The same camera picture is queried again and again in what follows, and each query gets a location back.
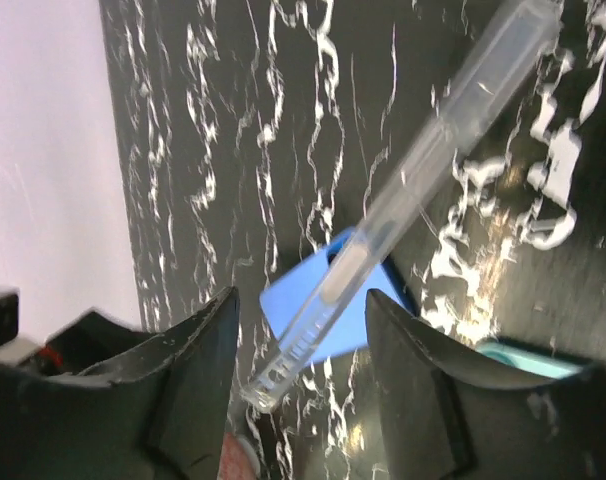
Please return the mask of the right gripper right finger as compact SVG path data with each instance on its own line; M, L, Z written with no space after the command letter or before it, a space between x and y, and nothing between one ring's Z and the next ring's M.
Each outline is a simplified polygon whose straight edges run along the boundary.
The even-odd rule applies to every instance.
M507 366L370 290L366 326L394 479L606 479L606 362Z

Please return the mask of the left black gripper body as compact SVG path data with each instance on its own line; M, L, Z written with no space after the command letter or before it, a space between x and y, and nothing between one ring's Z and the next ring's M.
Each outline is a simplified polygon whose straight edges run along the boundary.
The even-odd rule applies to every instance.
M146 341L97 310L88 310L43 344L19 333L19 292L0 289L0 363L39 375L77 374Z

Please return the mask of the clear transparent phone case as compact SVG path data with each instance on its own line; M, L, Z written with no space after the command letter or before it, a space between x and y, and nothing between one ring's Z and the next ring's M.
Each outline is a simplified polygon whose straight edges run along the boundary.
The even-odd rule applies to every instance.
M345 246L289 316L266 366L241 389L262 413L279 404L375 265L428 202L457 155L486 134L560 30L556 1L507 1L454 76L440 103Z

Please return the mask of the teal smartphone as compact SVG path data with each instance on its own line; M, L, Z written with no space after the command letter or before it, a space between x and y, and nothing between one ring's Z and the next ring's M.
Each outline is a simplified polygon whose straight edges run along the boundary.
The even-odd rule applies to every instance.
M556 359L530 347L514 346L498 340L478 343L475 350L502 364L550 379L569 377L583 369L580 364Z

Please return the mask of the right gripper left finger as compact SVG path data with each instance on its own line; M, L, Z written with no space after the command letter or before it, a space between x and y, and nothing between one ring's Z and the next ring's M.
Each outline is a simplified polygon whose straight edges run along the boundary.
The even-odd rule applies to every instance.
M0 363L0 479L214 479L239 329L227 287L77 374Z

